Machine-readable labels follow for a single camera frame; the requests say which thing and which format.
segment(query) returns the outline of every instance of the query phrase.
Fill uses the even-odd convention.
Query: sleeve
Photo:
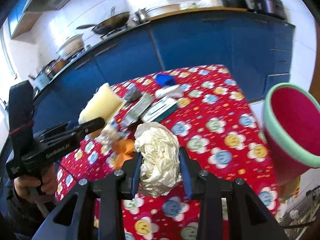
[[[36,204],[29,203],[18,196],[13,180],[8,181],[6,190],[9,225],[14,233],[32,237],[44,221],[42,213]]]

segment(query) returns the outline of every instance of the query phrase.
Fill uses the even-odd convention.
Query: cabinet door
[[[277,75],[268,75],[266,79],[266,85],[265,90],[263,92],[263,97],[265,98],[270,88],[272,88],[274,85],[283,83],[283,82],[289,82],[290,74],[277,74]]]
[[[227,13],[181,14],[151,22],[151,29],[166,70],[209,64],[231,68]]]
[[[248,101],[262,98],[270,60],[269,22],[255,15],[232,18],[233,78]]]
[[[292,51],[294,26],[286,22],[274,22],[271,25],[272,48]]]
[[[17,6],[15,6],[11,13],[8,15],[8,24],[9,24],[9,33],[10,36],[13,35],[14,30],[18,25],[18,17],[17,17]]]
[[[17,17],[18,17],[18,21],[20,21],[20,19],[22,18],[23,15],[23,9],[24,6],[26,5],[27,0],[19,0],[17,3]]]
[[[162,71],[147,26],[106,41],[95,59],[110,85]]]
[[[35,114],[33,117],[33,132],[40,132],[62,122],[78,120],[79,116],[72,113],[55,91],[48,87],[46,91],[33,103]]]
[[[49,89],[79,118],[81,110],[104,83],[94,58],[84,56],[53,80]]]
[[[272,64],[268,67],[268,75],[289,73],[291,58],[291,51],[271,49],[270,60],[272,61]]]

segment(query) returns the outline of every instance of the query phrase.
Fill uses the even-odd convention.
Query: screw
[[[79,184],[81,185],[81,186],[83,186],[83,185],[85,185],[85,184],[87,184],[88,183],[88,180],[87,179],[81,179],[81,180],[79,180]]]
[[[209,172],[206,171],[206,170],[201,170],[201,171],[199,171],[199,175],[200,175],[200,176],[205,177],[205,176],[208,176],[208,174],[209,174]]]
[[[116,171],[114,172],[114,174],[115,174],[116,176],[121,176],[121,175],[123,174],[123,170],[116,170]]]
[[[238,185],[244,184],[244,180],[241,179],[241,178],[236,178],[236,179],[235,179],[235,182],[236,182],[236,184],[238,184]]]

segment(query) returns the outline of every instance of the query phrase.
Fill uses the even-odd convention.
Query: flower pattern tablecloth
[[[263,133],[244,95],[223,65],[203,65],[165,71],[174,76],[184,91],[178,110],[161,122],[185,146],[189,156],[218,178],[243,178],[275,215],[279,202],[271,158]],[[136,86],[154,94],[160,86],[156,74],[112,86],[124,96]],[[119,123],[131,106],[115,117]],[[125,130],[123,137],[134,138],[134,131]],[[102,179],[112,172],[116,155],[110,148],[85,139],[80,149],[65,156],[58,170],[56,197],[61,200],[76,180]],[[126,240],[195,240],[200,203],[189,200],[183,185],[176,186],[167,196],[158,198],[137,194],[123,201]],[[224,238],[228,239],[228,218],[224,213]],[[95,226],[99,223],[99,200],[95,210]]]

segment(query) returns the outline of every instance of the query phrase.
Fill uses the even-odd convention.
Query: wok
[[[100,34],[100,35],[105,35],[108,34],[109,32],[118,29],[122,26],[124,26],[130,16],[130,12],[123,12],[123,13],[119,13],[117,15],[115,14],[115,7],[113,6],[111,8],[111,14],[110,14],[110,18],[104,20],[103,22],[99,23],[99,24],[85,24],[85,25],[80,25],[78,26],[76,29],[77,30],[83,30],[83,29],[87,29],[90,27],[94,27],[92,29],[92,31],[96,34]]]

